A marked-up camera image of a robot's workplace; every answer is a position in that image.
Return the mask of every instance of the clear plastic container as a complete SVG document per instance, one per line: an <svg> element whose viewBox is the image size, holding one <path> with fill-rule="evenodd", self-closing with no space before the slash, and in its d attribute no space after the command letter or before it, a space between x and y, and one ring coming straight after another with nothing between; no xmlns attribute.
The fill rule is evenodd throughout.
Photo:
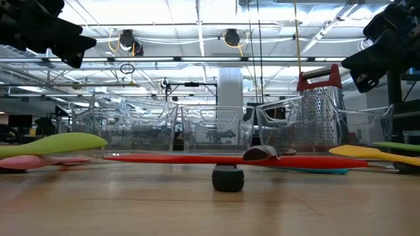
<svg viewBox="0 0 420 236"><path fill-rule="evenodd" d="M177 111L169 102L97 94L87 111L73 112L72 132L105 139L103 151L172 151Z"/></svg>
<svg viewBox="0 0 420 236"><path fill-rule="evenodd" d="M292 148L301 153L327 153L352 144L390 142L392 106L348 111L338 109L323 94L298 96L257 107L261 144Z"/></svg>
<svg viewBox="0 0 420 236"><path fill-rule="evenodd" d="M181 112L185 152L241 154L251 147L254 108L184 106Z"/></svg>

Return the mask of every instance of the wooden table surface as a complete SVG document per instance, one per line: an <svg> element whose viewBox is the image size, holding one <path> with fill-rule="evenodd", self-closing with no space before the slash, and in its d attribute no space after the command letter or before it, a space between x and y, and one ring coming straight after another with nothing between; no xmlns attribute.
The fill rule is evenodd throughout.
<svg viewBox="0 0 420 236"><path fill-rule="evenodd" d="M420 235L420 176L243 167L220 193L211 165L98 163L0 175L0 235Z"/></svg>

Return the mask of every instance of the green spatula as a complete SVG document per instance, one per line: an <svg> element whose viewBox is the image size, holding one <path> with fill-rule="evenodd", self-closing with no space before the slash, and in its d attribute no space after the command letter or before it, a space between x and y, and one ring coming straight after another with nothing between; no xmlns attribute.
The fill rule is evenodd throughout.
<svg viewBox="0 0 420 236"><path fill-rule="evenodd" d="M108 144L103 138L93 134L70 132L56 134L20 146L1 146L0 159L19 155L48 155L65 153L89 148L96 148Z"/></svg>
<svg viewBox="0 0 420 236"><path fill-rule="evenodd" d="M420 151L420 145L414 144L400 144L394 142L374 142L373 144L375 144L376 146L382 146L386 148L396 148L407 151Z"/></svg>

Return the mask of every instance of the ceiling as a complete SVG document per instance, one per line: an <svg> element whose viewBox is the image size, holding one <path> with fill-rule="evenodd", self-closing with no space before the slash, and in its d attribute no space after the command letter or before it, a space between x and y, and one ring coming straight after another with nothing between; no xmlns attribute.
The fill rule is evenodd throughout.
<svg viewBox="0 0 420 236"><path fill-rule="evenodd" d="M195 57L240 57L241 51L249 57L294 57L298 56L295 40L295 9L293 3L279 0L65 0L60 18L83 27L83 35L97 39L95 48L85 53L85 58L131 57L119 49L118 35L122 30L134 30L136 39L144 47L145 57L195 56ZM371 0L366 4L347 5L337 0L297 1L297 19L300 56L345 58L368 47L364 41L363 28L372 17L381 12L388 1ZM237 29L241 37L239 48L228 47L222 40L228 28ZM0 47L3 58L38 58L54 55L19 52L11 47ZM331 62L302 63L302 71L310 71ZM217 83L218 68L240 67L245 80L255 75L264 79L264 91L269 94L294 94L299 74L297 60L286 64L257 62L229 64L228 62L139 62L131 63L136 71L130 75L120 72L122 63L83 63L81 69L72 69L61 62L50 64L26 62L0 62L6 70L0 80L4 84L41 84L50 81L54 88L12 87L1 91L14 94L90 94L95 88L75 90L60 87L74 82L91 83L96 90L116 94L161 94L161 81L166 78L172 83L189 81ZM341 69L342 80L349 74ZM101 87L117 83L127 84L130 80L137 87ZM179 96L180 104L214 103L215 99L205 87L179 87L173 94L207 94L191 98ZM254 94L255 86L246 93ZM86 102L86 98L61 97L62 101ZM254 100L246 96L245 102Z"/></svg>

